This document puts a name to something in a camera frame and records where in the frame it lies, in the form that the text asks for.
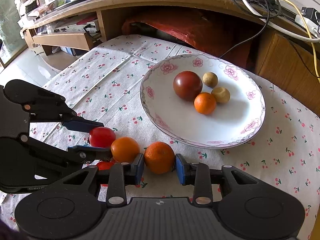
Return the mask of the small red cherry tomato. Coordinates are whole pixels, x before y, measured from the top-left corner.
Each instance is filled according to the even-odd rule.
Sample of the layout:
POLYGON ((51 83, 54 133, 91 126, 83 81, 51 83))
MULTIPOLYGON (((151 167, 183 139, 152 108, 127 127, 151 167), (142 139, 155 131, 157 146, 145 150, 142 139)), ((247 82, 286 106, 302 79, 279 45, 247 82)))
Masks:
POLYGON ((109 170, 113 165, 115 164, 115 162, 112 161, 100 161, 96 164, 96 166, 98 167, 99 171, 103 171, 103 170, 109 170))

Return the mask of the bright red tomato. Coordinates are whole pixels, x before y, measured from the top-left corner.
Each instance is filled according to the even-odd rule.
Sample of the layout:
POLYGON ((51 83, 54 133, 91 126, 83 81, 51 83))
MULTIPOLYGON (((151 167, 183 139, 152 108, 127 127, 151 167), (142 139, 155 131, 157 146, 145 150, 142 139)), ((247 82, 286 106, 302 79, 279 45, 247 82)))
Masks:
POLYGON ((115 140, 115 132, 107 127, 96 127, 89 132, 89 142, 92 147, 110 148, 115 140))

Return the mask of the large orange tangerine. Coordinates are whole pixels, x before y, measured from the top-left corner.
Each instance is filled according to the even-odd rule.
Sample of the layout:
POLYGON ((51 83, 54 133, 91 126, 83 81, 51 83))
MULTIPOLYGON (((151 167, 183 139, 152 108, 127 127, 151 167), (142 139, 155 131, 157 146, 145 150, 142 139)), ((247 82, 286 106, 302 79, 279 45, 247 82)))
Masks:
POLYGON ((164 142, 154 142, 144 153, 147 168, 154 174, 165 174, 174 167, 175 154, 172 148, 164 142))

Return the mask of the small orange tangerine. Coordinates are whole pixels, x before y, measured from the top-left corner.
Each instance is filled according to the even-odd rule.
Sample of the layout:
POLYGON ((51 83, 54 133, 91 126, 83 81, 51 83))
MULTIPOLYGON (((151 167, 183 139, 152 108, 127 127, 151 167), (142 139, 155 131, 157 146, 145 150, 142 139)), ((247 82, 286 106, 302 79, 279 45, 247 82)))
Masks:
POLYGON ((216 108, 216 99, 210 93, 200 93, 194 100, 195 110, 203 115, 212 114, 216 108))

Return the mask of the dark red tomato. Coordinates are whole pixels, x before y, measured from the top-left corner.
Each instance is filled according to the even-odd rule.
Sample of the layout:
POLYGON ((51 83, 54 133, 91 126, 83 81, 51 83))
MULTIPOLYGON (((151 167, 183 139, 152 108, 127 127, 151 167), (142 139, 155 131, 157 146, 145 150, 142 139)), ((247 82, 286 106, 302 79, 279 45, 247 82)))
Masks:
POLYGON ((185 101, 194 101, 202 91, 202 81, 200 77, 191 71, 178 73, 173 81, 173 88, 176 95, 185 101))

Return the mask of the white floral plate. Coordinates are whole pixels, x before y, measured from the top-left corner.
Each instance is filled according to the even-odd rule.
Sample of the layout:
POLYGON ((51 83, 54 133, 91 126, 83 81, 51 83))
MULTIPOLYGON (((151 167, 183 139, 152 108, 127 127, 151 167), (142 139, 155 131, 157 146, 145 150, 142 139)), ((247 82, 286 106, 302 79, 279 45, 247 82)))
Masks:
POLYGON ((140 100, 163 133, 190 146, 229 148, 252 139, 266 107, 256 82, 241 68, 207 54, 184 54, 154 65, 140 100))

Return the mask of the dented tan longan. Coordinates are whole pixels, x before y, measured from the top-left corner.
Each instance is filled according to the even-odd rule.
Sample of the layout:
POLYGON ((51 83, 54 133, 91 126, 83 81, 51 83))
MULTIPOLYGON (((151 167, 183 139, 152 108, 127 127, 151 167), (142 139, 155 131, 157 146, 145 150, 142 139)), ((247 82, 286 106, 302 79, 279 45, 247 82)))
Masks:
POLYGON ((225 87, 215 87, 211 94, 218 103, 227 103, 231 97, 229 90, 225 87))

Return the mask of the round tan longan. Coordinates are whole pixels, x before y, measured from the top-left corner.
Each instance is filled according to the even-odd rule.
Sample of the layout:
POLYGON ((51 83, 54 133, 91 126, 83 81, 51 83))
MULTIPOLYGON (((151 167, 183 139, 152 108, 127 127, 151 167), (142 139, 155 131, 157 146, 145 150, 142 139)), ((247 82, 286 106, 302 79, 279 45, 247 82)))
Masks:
POLYGON ((204 75, 202 77, 202 81, 206 86, 208 86, 210 88, 214 88, 217 86, 219 80, 218 80, 218 77, 215 73, 206 72, 206 73, 204 73, 204 75))

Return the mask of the red cloth bag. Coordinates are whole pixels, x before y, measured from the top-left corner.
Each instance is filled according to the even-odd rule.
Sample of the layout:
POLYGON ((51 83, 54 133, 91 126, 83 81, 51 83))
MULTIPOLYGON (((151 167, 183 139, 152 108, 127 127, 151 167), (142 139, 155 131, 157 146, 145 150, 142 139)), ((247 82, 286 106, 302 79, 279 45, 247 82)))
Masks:
POLYGON ((183 7, 147 7, 128 17, 124 35, 140 34, 183 44, 239 67, 254 67, 260 25, 227 14, 183 7))

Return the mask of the wooden tv cabinet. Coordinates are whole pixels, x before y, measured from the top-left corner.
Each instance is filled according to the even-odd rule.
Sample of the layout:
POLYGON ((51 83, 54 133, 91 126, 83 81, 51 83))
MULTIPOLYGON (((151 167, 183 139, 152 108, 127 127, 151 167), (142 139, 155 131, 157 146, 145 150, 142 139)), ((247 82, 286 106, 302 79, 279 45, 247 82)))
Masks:
POLYGON ((246 15, 229 0, 89 0, 50 12, 23 31, 29 47, 41 44, 91 50, 97 43, 88 34, 46 34, 38 27, 72 16, 92 14, 98 19, 102 41, 122 34, 143 34, 161 39, 175 37, 190 47, 244 67, 273 82, 319 112, 319 81, 313 54, 300 42, 246 15))

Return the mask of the white power strip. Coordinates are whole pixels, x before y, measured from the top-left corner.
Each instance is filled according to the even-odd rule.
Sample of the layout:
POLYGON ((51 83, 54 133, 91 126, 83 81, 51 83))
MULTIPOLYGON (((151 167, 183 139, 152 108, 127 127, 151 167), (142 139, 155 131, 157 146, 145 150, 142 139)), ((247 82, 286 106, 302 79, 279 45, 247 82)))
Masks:
MULTIPOLYGON (((312 20, 304 17, 304 20, 309 28, 310 33, 312 35, 319 37, 319 25, 314 23, 312 20)), ((296 15, 295 22, 301 27, 305 28, 302 18, 299 15, 296 15)))

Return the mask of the black power adapter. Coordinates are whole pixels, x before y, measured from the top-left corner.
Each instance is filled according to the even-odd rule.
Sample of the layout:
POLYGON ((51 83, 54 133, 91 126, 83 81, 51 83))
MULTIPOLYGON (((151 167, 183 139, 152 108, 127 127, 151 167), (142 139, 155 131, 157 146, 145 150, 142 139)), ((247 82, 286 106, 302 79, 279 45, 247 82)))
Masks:
POLYGON ((315 8, 302 7, 301 13, 305 18, 308 18, 315 23, 319 21, 319 11, 315 8))

